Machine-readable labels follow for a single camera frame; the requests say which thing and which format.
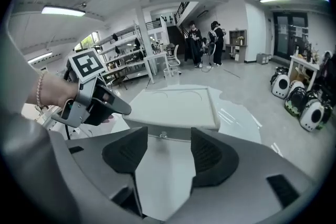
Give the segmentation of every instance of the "white sleeve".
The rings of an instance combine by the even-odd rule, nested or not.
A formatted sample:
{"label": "white sleeve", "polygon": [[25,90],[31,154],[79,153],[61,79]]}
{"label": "white sleeve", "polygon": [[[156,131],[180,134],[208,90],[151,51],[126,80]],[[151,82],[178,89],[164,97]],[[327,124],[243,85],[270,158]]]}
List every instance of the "white sleeve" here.
{"label": "white sleeve", "polygon": [[0,41],[0,108],[21,113],[38,74],[15,46],[5,23]]}

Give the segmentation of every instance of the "black jacket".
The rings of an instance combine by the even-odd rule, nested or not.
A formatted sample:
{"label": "black jacket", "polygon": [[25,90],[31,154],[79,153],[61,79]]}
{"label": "black jacket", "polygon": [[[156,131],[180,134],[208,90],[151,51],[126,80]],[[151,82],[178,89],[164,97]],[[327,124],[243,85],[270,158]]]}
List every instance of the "black jacket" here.
{"label": "black jacket", "polygon": [[216,28],[214,29],[214,31],[215,31],[215,33],[216,33],[216,35],[217,35],[217,37],[218,37],[217,42],[218,42],[218,43],[224,43],[224,34],[223,34],[222,29],[220,29],[219,27],[216,27]]}
{"label": "black jacket", "polygon": [[189,31],[188,37],[192,37],[193,35],[195,35],[196,37],[199,37],[199,39],[202,40],[201,31],[198,28],[196,28],[195,30]]}

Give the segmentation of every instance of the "cable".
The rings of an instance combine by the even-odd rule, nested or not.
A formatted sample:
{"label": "cable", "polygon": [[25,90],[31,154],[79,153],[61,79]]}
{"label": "cable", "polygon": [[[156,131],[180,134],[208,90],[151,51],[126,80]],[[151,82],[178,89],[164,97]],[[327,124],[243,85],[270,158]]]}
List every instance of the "cable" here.
{"label": "cable", "polygon": [[71,140],[71,139],[70,139],[70,134],[69,134],[69,128],[68,128],[68,125],[65,125],[65,131],[67,132],[68,140]]}
{"label": "cable", "polygon": [[[64,74],[64,76],[63,76],[63,79],[65,79],[66,81],[68,81],[68,78],[69,78],[70,68],[71,68],[71,66],[65,71],[65,74]],[[69,101],[70,101],[70,99],[67,100],[67,101],[65,102],[65,105],[64,105],[64,107],[63,107],[63,111],[62,111],[61,117],[63,116],[65,107],[66,107],[66,105],[67,105],[67,103],[68,103]],[[66,125],[66,124],[65,124],[65,131],[66,131],[66,133],[67,133],[67,138],[68,138],[68,140],[71,140],[71,139],[70,139],[70,134],[69,134],[69,127],[68,127],[68,125]]]}
{"label": "cable", "polygon": [[211,66],[211,68],[209,68],[209,69],[207,68],[207,69],[208,69],[208,71],[203,71],[203,68],[204,68],[204,67],[202,67],[202,69],[201,69],[201,71],[202,71],[202,72],[204,72],[204,73],[209,73],[209,72],[210,72],[210,71],[211,71],[211,70],[212,70],[214,67],[213,67],[213,66]]}

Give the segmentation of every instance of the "pillar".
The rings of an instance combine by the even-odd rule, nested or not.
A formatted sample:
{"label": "pillar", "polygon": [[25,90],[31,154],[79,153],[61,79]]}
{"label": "pillar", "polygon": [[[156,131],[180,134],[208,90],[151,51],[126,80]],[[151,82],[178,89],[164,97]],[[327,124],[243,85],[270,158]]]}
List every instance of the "pillar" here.
{"label": "pillar", "polygon": [[[146,54],[148,56],[153,55],[152,43],[149,39],[145,18],[143,16],[142,7],[140,6],[140,4],[135,8],[135,12],[137,14],[137,18],[138,18],[138,22],[139,22],[139,29],[140,29],[140,33],[141,33],[141,38],[142,38],[142,41],[143,41],[143,46],[145,48]],[[150,65],[155,70],[155,72],[157,72],[157,68],[156,68],[156,65],[155,65],[155,60],[150,61]]]}

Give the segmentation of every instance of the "shelving unit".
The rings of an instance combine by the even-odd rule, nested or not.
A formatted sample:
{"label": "shelving unit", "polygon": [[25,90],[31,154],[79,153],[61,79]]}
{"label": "shelving unit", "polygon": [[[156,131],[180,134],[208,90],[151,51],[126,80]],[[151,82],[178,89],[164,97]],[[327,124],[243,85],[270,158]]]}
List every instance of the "shelving unit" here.
{"label": "shelving unit", "polygon": [[229,32],[229,39],[230,39],[230,44],[233,45],[240,45],[240,41],[238,40],[238,37],[244,37],[243,39],[243,45],[247,45],[246,44],[246,30],[235,30],[235,31],[230,31]]}
{"label": "shelving unit", "polygon": [[[242,36],[243,44],[240,45],[238,37]],[[235,30],[229,32],[230,44],[225,45],[225,59],[234,58],[237,62],[244,62],[246,55],[246,30]]]}
{"label": "shelving unit", "polygon": [[[115,34],[118,37],[117,41],[115,41],[112,36],[109,36],[109,37],[107,37],[107,38],[105,38],[105,39],[103,39],[102,41],[99,42],[99,44],[98,44],[99,46],[102,46],[102,45],[104,45],[108,42],[111,45],[110,48],[102,51],[101,53],[99,53],[99,55],[107,54],[110,51],[114,50],[115,47],[120,47],[120,46],[123,46],[123,45],[128,44],[128,43],[133,44],[136,38],[139,40],[140,43],[142,43],[141,33],[140,33],[138,25],[136,25],[136,24],[134,24],[133,26],[130,26],[130,27],[128,27],[128,28],[126,28],[122,31],[119,31]],[[136,62],[133,62],[133,63],[126,64],[125,57],[129,57],[129,56],[132,56],[134,54],[138,54],[139,52],[142,52],[143,55],[145,54],[144,49],[140,49],[140,50],[131,51],[129,53],[119,55],[118,57],[115,57],[115,58],[105,62],[105,64],[107,65],[108,68],[110,66],[110,63],[115,62],[115,61],[120,60],[120,62],[122,64],[120,66],[116,67],[116,68],[112,68],[112,69],[108,70],[108,72],[103,73],[102,76],[104,78],[107,78],[107,77],[110,77],[110,76],[116,77],[116,75],[120,71],[123,71],[124,74],[125,74],[125,78],[123,79],[123,81],[125,81],[125,80],[128,80],[128,79],[138,78],[138,77],[148,75],[147,70],[143,70],[143,69],[141,70],[141,68],[136,69],[136,66],[144,64],[143,60],[139,60],[139,61],[136,61]]]}

